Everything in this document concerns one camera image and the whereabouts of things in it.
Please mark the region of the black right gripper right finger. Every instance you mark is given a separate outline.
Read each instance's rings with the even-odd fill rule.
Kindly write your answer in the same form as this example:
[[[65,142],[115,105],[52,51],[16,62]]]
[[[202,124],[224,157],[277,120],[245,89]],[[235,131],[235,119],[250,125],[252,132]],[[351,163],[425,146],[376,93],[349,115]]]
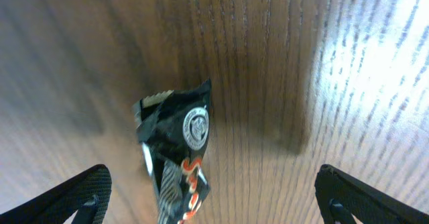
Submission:
[[[427,223],[428,215],[323,164],[314,183],[325,223]]]

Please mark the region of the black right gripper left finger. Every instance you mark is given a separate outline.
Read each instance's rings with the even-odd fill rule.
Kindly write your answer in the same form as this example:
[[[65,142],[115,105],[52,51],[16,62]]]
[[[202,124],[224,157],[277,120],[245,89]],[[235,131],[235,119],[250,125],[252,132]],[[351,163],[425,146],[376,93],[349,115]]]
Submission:
[[[100,224],[111,196],[111,174],[97,164],[38,197],[1,214],[2,223]]]

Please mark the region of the black Mars candy bar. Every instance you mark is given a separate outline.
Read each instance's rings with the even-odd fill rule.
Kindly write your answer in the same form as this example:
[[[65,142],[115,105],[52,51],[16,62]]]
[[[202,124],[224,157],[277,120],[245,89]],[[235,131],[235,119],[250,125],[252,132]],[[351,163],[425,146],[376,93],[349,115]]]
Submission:
[[[202,160],[210,132],[212,84],[168,90],[133,105],[136,134],[154,185],[158,223],[185,223],[210,192]]]

